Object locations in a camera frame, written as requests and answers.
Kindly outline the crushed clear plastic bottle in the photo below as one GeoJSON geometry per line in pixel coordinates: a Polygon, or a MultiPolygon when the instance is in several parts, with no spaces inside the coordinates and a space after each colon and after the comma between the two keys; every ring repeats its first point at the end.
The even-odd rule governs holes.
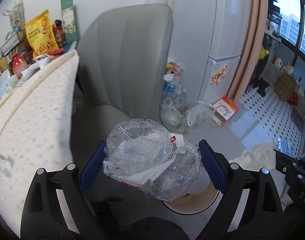
{"type": "Polygon", "coordinates": [[[200,194],[210,183],[197,147],[153,120],[114,126],[105,154],[105,175],[164,202],[200,194]]]}

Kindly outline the round white trash bin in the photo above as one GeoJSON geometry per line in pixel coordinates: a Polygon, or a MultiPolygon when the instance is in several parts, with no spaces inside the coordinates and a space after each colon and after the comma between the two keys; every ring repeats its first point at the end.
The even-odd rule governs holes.
{"type": "Polygon", "coordinates": [[[201,194],[189,194],[170,203],[163,202],[163,204],[170,211],[179,215],[196,215],[208,209],[216,201],[219,193],[219,190],[210,181],[201,194]]]}

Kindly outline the clear plastic trash bag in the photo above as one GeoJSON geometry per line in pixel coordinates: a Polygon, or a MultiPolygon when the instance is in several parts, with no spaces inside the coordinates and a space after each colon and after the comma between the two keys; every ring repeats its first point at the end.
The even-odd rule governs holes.
{"type": "Polygon", "coordinates": [[[207,117],[214,113],[209,103],[198,101],[194,106],[176,105],[167,98],[160,106],[160,117],[163,125],[172,133],[189,134],[207,117]]]}

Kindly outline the white bag of trash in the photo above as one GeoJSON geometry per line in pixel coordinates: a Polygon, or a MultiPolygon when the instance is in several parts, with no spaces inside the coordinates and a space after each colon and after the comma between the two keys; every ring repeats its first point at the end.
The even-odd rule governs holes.
{"type": "Polygon", "coordinates": [[[166,65],[164,80],[172,85],[176,85],[185,69],[176,62],[168,62],[166,65]]]}

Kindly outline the dotted cream tablecloth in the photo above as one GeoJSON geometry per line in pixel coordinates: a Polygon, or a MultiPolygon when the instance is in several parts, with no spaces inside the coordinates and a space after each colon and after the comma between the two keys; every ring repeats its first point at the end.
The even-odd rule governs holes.
{"type": "Polygon", "coordinates": [[[78,65],[76,50],[65,53],[0,101],[0,154],[13,160],[11,177],[0,169],[0,215],[15,235],[20,234],[37,169],[57,171],[73,161],[70,135],[78,65]]]}

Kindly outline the brown box on balcony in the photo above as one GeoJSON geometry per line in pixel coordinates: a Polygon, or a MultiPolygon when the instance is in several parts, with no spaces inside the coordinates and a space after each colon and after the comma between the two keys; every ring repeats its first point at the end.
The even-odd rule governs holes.
{"type": "Polygon", "coordinates": [[[285,102],[295,91],[295,88],[296,82],[293,77],[289,74],[283,73],[274,87],[274,92],[280,101],[285,102]]]}

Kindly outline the orange white carton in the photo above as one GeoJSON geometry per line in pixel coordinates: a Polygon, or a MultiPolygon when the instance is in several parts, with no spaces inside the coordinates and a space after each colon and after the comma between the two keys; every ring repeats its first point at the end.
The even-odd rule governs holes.
{"type": "Polygon", "coordinates": [[[239,110],[238,106],[227,97],[222,97],[210,107],[214,110],[210,118],[220,127],[225,125],[239,110]]]}

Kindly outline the blue tissue box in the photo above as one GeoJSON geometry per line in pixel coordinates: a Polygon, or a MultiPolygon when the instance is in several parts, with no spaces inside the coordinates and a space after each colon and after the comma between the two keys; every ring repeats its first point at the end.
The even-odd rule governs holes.
{"type": "Polygon", "coordinates": [[[18,82],[17,75],[10,75],[8,69],[2,73],[0,76],[0,101],[14,90],[18,82]]]}

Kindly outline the grey upholstered chair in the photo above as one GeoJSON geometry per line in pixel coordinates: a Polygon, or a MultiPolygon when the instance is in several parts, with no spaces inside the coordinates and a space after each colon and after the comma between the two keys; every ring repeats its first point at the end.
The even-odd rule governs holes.
{"type": "Polygon", "coordinates": [[[77,45],[84,102],[72,115],[71,152],[84,165],[118,123],[160,121],[172,10],[142,4],[103,12],[77,45]]]}

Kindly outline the yellow snack bag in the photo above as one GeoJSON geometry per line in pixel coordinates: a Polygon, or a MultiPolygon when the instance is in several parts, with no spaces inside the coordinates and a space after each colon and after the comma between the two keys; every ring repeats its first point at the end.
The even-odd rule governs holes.
{"type": "Polygon", "coordinates": [[[33,57],[47,54],[59,48],[55,40],[48,10],[26,23],[25,33],[33,50],[33,57]]]}

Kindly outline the white refrigerator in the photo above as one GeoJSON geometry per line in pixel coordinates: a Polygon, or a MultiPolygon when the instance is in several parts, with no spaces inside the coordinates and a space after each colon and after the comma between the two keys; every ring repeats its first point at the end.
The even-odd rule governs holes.
{"type": "Polygon", "coordinates": [[[252,0],[145,0],[171,7],[168,59],[184,69],[189,104],[227,95],[244,48],[252,0]]]}

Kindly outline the red sauce bottle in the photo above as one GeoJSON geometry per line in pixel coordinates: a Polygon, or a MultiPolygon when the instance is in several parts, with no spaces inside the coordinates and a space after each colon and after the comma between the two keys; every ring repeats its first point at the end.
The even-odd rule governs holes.
{"type": "Polygon", "coordinates": [[[63,47],[67,44],[65,32],[63,30],[62,21],[61,20],[55,20],[55,22],[52,25],[53,33],[55,36],[55,40],[57,42],[57,45],[59,48],[63,47]]]}

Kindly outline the white tote bag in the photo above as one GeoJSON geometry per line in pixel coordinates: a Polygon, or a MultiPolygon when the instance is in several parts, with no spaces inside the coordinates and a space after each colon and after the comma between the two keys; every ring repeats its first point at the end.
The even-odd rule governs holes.
{"type": "Polygon", "coordinates": [[[16,0],[13,8],[11,10],[4,10],[2,15],[9,18],[12,29],[18,29],[24,32],[25,18],[23,0],[16,0]]]}

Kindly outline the green tall box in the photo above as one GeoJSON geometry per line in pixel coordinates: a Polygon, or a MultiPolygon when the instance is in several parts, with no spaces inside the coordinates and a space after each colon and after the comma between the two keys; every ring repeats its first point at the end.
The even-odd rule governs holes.
{"type": "Polygon", "coordinates": [[[67,43],[78,40],[73,0],[61,0],[61,15],[67,43]]]}

